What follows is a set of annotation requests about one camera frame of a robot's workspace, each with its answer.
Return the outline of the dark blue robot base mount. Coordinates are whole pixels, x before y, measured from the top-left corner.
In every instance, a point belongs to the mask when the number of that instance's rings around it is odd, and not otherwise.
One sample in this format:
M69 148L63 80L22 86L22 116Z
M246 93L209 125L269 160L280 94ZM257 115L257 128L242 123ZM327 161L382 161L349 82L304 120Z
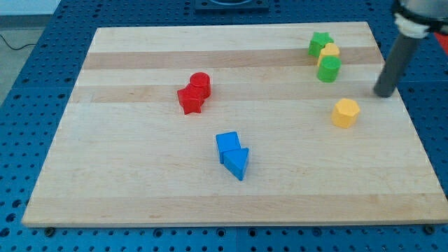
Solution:
M195 11L268 11L270 0L192 0Z

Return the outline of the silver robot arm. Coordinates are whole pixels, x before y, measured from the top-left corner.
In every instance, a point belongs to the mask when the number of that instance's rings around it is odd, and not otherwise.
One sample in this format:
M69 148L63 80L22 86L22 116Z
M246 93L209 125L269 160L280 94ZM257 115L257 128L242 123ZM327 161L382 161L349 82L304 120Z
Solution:
M447 35L447 0L394 0L391 12L405 36L423 39L429 33Z

